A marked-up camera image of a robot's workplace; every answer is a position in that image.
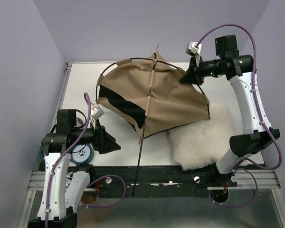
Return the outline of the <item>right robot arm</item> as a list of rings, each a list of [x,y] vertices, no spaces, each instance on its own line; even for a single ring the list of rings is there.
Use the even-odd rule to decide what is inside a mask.
[[[280,131],[272,128],[265,113],[257,88],[257,75],[253,72],[253,57],[240,55],[235,35],[216,38],[215,50],[219,59],[203,61],[201,44],[189,42],[186,53],[191,56],[190,64],[180,83],[200,86],[205,77],[225,75],[235,92],[243,133],[230,138],[230,149],[216,162],[217,170],[209,174],[210,183],[220,186],[226,181],[226,174],[234,172],[241,162],[271,144],[277,144]]]

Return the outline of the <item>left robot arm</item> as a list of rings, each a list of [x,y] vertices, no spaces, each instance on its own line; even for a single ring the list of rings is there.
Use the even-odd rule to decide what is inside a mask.
[[[77,208],[85,188],[95,184],[96,176],[91,164],[69,163],[75,146],[87,145],[100,154],[120,150],[114,137],[99,123],[103,110],[96,106],[90,110],[85,125],[77,126],[76,109],[57,112],[56,131],[42,140],[45,178],[41,204],[36,219],[28,222],[30,228],[75,228]]]

